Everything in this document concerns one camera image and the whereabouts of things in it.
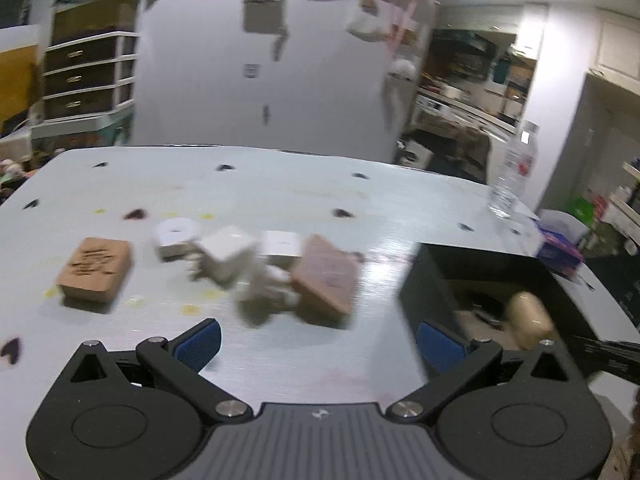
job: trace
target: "table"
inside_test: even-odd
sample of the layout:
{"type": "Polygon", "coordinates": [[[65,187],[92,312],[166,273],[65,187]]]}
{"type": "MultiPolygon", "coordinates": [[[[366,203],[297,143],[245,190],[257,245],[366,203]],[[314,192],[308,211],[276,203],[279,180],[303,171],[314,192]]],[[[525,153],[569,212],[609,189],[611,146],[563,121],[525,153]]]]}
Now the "table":
{"type": "MultiPolygon", "coordinates": [[[[0,371],[2,480],[36,479],[25,430],[82,341],[133,349],[148,336],[172,338],[204,317],[219,320],[223,343],[201,374],[254,410],[263,401],[371,400],[385,409],[425,380],[396,299],[415,244],[527,251],[526,236],[489,213],[487,197],[487,187],[465,180],[340,157],[234,147],[63,153],[0,208],[0,342],[19,336],[24,348],[16,366],[0,371]],[[101,162],[107,165],[96,166],[101,162]],[[222,164],[234,169],[217,171],[222,164]],[[37,207],[23,209],[35,199],[37,207]],[[123,220],[136,208],[148,218],[123,220]],[[332,216],[335,208],[354,218],[332,216]],[[208,279],[190,281],[187,262],[162,262],[154,250],[153,227],[171,216],[196,219],[204,234],[228,224],[253,235],[318,233],[343,250],[363,253],[353,317],[336,328],[308,324],[292,312],[243,310],[233,291],[208,279]],[[65,306],[53,288],[87,236],[133,246],[132,271],[103,310],[65,306]]],[[[589,269],[580,275],[593,291],[583,280],[559,281],[598,336],[640,342],[589,269]]],[[[633,386],[604,376],[591,387],[628,414],[633,386]]]]}

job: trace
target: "triangular cutout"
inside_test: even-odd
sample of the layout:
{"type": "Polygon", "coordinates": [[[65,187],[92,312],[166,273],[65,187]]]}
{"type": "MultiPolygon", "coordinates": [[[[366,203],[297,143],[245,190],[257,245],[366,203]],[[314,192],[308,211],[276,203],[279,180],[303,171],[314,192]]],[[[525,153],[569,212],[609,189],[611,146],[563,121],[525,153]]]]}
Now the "triangular cutout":
{"type": "Polygon", "coordinates": [[[531,373],[532,377],[551,379],[553,381],[568,381],[569,378],[562,370],[560,363],[553,354],[542,354],[531,373]]]}
{"type": "Polygon", "coordinates": [[[72,383],[84,383],[85,381],[97,381],[107,376],[94,354],[86,355],[82,359],[78,370],[71,378],[72,383]]]}

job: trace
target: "blue gripper pad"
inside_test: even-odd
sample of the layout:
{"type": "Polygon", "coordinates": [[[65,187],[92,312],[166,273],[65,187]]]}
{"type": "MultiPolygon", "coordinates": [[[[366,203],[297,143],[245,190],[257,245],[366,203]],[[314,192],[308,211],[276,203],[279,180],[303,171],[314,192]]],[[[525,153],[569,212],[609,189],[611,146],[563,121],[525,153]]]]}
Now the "blue gripper pad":
{"type": "Polygon", "coordinates": [[[420,323],[417,335],[420,354],[438,373],[443,373],[466,357],[458,341],[426,322],[420,323]]]}
{"type": "Polygon", "coordinates": [[[174,357],[194,372],[199,372],[220,351],[222,331],[220,324],[212,320],[195,334],[178,343],[174,357]]]}

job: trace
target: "clear water bottle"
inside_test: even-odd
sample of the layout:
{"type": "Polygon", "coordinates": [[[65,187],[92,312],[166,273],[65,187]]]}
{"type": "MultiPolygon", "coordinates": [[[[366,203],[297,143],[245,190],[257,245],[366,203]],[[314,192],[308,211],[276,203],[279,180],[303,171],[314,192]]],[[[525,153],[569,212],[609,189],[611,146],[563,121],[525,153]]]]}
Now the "clear water bottle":
{"type": "Polygon", "coordinates": [[[538,154],[538,125],[521,121],[516,135],[507,145],[504,162],[489,197],[489,209],[501,218],[510,218],[524,192],[538,154]]]}

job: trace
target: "ribbed gray panel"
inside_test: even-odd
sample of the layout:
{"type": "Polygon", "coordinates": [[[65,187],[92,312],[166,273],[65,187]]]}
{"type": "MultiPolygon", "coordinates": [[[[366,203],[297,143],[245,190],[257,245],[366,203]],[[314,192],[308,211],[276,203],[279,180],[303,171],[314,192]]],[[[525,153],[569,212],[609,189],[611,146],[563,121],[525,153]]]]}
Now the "ribbed gray panel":
{"type": "Polygon", "coordinates": [[[423,428],[389,422],[376,404],[265,404],[222,426],[176,480],[463,480],[423,428]]]}

